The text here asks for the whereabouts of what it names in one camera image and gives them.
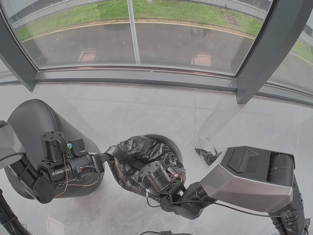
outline road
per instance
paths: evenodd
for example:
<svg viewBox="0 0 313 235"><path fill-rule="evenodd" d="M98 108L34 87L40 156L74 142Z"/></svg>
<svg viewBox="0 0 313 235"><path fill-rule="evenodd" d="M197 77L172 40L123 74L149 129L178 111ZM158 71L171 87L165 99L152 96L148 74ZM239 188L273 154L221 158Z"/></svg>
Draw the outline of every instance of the road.
<svg viewBox="0 0 313 235"><path fill-rule="evenodd" d="M228 75L236 74L253 42L224 31L179 24L136 23L136 31L142 65L185 67ZM37 37L23 45L39 68L135 65L129 23L69 29ZM210 64L192 65L199 54L205 62L210 59ZM269 81L313 93L312 76L313 66L289 53Z"/></svg>

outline crumpled black plastic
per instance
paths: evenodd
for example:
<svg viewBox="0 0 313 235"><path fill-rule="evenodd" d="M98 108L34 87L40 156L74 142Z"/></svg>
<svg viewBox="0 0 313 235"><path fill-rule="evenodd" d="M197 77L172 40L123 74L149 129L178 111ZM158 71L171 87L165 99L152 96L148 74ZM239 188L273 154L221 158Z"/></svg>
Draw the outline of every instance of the crumpled black plastic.
<svg viewBox="0 0 313 235"><path fill-rule="evenodd" d="M195 148L195 151L203 158L208 165L213 164L213 162L221 155L222 151L220 153L217 153L217 150L214 148L215 155L212 154L210 151L206 151L204 149L197 149Z"/></svg>
<svg viewBox="0 0 313 235"><path fill-rule="evenodd" d="M176 155L166 144L159 143L154 139L144 136L134 136L117 145L110 146L106 153L114 157L107 162L116 182L125 190L141 196L146 196L146 190L138 184L140 170L129 165L125 161L127 159L140 159L146 165L162 160L166 165L175 168L182 175L183 181L186 181L185 167L177 160ZM157 197L150 193L149 197L155 200L157 199Z"/></svg>

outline black cable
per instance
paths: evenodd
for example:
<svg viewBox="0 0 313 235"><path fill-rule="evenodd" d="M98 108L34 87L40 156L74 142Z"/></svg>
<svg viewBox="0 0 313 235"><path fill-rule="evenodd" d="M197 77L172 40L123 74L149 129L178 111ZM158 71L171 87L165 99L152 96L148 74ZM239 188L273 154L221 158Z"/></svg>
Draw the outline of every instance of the black cable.
<svg viewBox="0 0 313 235"><path fill-rule="evenodd" d="M194 203L194 202L205 202L207 204L212 204L212 205L218 205L218 206L224 206L226 208L229 208L229 209L232 209L232 210L235 210L235 211L238 211L238 212L242 212L242 213L245 213L245 214L250 214L250 215L253 215L253 216L258 216L258 217L286 217L288 215L291 215L291 214L294 214L296 212L300 212L301 209L303 209L303 207L293 211L292 213L289 213L289 214L286 214L286 215L277 215L277 216L271 216L271 215L262 215L262 214L257 214L257 213L252 213L252 212L247 212L247 211L242 211L242 210L239 210L239 209L236 209L236 208L233 208L231 206L227 206L227 205L223 205L223 204L220 204L220 203L215 203L215 202L210 202L210 201L204 201L204 200L185 200L185 201L177 201L177 202L172 202L172 203L168 203L168 204L162 204L162 205L158 205L158 206L152 206L150 205L149 201L148 201L148 198L147 198L147 203L150 207L161 207L161 206L167 206L167 205L172 205L172 204L180 204L180 203Z"/></svg>
<svg viewBox="0 0 313 235"><path fill-rule="evenodd" d="M15 156L15 155L22 155L22 154L23 154L23 155L26 155L25 152L12 153L12 154L7 155L7 156L3 157L2 159L0 159L0 162L3 161L3 160L5 160L5 159L7 159L7 158L13 157L13 156Z"/></svg>
<svg viewBox="0 0 313 235"><path fill-rule="evenodd" d="M143 233L141 233L140 235L143 235L143 234L145 234L145 233L156 233L156 234L161 234L161 233L158 233L158 232L151 232L151 231L147 231L147 232L143 232Z"/></svg>

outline floor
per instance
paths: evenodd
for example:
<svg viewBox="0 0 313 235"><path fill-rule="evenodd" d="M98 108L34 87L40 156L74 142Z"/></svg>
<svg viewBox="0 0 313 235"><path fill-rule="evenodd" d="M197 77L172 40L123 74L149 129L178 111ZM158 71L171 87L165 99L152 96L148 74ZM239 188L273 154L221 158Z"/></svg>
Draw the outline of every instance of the floor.
<svg viewBox="0 0 313 235"><path fill-rule="evenodd" d="M92 138L102 152L133 135L158 132L171 136L182 147L187 186L204 177L208 169L194 151L201 137L209 139L209 145L217 151L249 145L293 153L305 215L313 217L312 107L263 97L254 97L242 106L236 105L233 93L198 89L38 83L34 92L19 84L0 86L0 118L7 120L15 107L32 98L48 103ZM18 195L4 170L0 171L0 187L19 220L27 224L33 235L48 234L48 217L64 225L65 235L139 235L148 230L194 235L278 234L269 218L221 206L207 207L195 220L150 208L145 198L122 189L106 168L102 183L92 194L54 199L46 205Z"/></svg>

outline green lawn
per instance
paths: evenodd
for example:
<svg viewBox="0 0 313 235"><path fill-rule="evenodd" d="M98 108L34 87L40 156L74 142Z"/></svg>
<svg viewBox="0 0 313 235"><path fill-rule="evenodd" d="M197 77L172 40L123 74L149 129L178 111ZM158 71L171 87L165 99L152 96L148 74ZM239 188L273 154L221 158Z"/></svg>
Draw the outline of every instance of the green lawn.
<svg viewBox="0 0 313 235"><path fill-rule="evenodd" d="M202 3L179 2L174 0L152 0L152 3L148 3L147 0L133 0L133 8L135 18L196 21L201 24L216 24L238 29L251 35L256 35L262 25L262 21L256 18ZM236 18L238 26L228 25L225 14ZM16 34L23 40L53 29L66 28L77 23L108 19L123 19L127 21L127 1L113 0L81 5L31 22L19 28ZM297 41L292 50L313 62L313 49L301 41Z"/></svg>

